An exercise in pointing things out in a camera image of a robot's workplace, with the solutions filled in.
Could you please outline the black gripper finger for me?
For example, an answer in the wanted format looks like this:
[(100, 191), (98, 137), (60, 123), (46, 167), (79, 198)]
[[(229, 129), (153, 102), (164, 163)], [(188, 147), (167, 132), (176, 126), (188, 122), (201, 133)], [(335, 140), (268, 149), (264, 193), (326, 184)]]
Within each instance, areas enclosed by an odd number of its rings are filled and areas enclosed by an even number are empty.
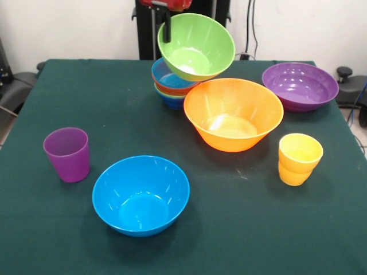
[(162, 8), (162, 22), (163, 26), (163, 41), (164, 43), (169, 43), (171, 41), (171, 15), (170, 11), (166, 8)]

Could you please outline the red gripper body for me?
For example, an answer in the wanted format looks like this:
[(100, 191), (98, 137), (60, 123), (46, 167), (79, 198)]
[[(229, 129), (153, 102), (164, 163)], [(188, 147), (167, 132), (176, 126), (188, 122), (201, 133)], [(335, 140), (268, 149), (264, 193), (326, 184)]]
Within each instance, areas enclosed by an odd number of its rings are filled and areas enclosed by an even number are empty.
[(148, 7), (165, 7), (170, 11), (184, 11), (192, 4), (192, 0), (139, 0)]

